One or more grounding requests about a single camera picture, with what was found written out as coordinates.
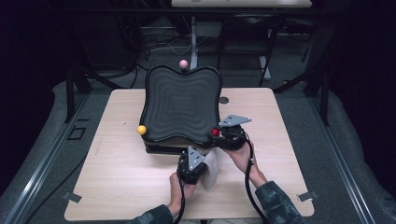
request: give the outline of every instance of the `sleeve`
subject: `sleeve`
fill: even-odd
[[[256,189],[256,195],[270,223],[306,223],[289,196],[274,181]]]
[[[169,208],[162,204],[156,208],[148,210],[142,216],[136,217],[128,224],[172,224],[173,218]]]

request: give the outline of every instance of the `dark background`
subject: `dark background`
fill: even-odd
[[[335,8],[340,6],[335,2],[332,1]],[[324,5],[323,1],[314,3],[316,7]],[[38,4],[8,0],[0,6],[1,193],[18,172],[48,118],[54,101],[52,88],[65,80],[71,62],[92,64],[93,60],[89,52],[85,56],[81,53],[87,46],[71,48],[57,18],[42,13]],[[393,5],[389,0],[360,0],[346,14],[342,29],[338,30],[342,37],[338,47],[342,50],[335,55],[338,63],[331,90],[341,98],[358,132],[364,159],[378,182],[395,197],[396,180],[392,173],[396,171],[393,117],[396,114],[396,16],[392,12],[396,8]],[[74,27],[76,21],[63,20],[69,23],[67,29],[78,29]],[[103,29],[114,29],[114,22]],[[115,52],[125,53],[126,59],[126,63],[115,66],[125,67],[131,60],[128,58],[131,49],[122,41],[113,44]],[[95,60],[100,63],[106,58],[105,54],[102,56]]]

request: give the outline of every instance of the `person's right hand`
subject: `person's right hand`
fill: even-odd
[[[252,142],[250,142],[250,144],[253,147],[253,165],[250,168],[249,179],[253,183],[253,185],[258,188],[259,186],[265,184],[267,182],[267,179],[257,165],[256,156],[254,155],[254,145]],[[248,168],[248,160],[250,158],[249,144],[245,143],[241,148],[237,150],[223,149],[223,151],[227,153],[231,157],[231,159],[233,159],[233,163],[235,163],[236,167],[238,167],[238,169],[245,174]]]

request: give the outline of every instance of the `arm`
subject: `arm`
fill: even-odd
[[[142,216],[136,217],[131,220],[131,224],[171,224],[173,218],[180,212],[181,206],[181,190],[178,183],[178,177],[176,173],[173,173],[169,177],[171,185],[171,201],[168,205],[160,205],[156,208],[148,210]],[[186,202],[192,198],[195,192],[196,185],[184,185],[184,197]]]
[[[238,150],[224,150],[224,152],[233,159],[240,171],[243,173],[247,171],[250,156],[248,143]],[[256,157],[254,157],[254,164],[250,169],[249,180],[257,189],[256,195],[270,223],[304,223],[288,195],[274,181],[266,179],[257,165]]]

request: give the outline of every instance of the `person's left hand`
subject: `person's left hand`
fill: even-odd
[[[173,173],[169,176],[169,182],[171,184],[171,202],[168,204],[168,208],[172,213],[172,217],[175,217],[180,212],[181,206],[181,189],[178,183],[177,173]],[[192,198],[196,188],[196,185],[184,185],[184,198],[186,202]]]

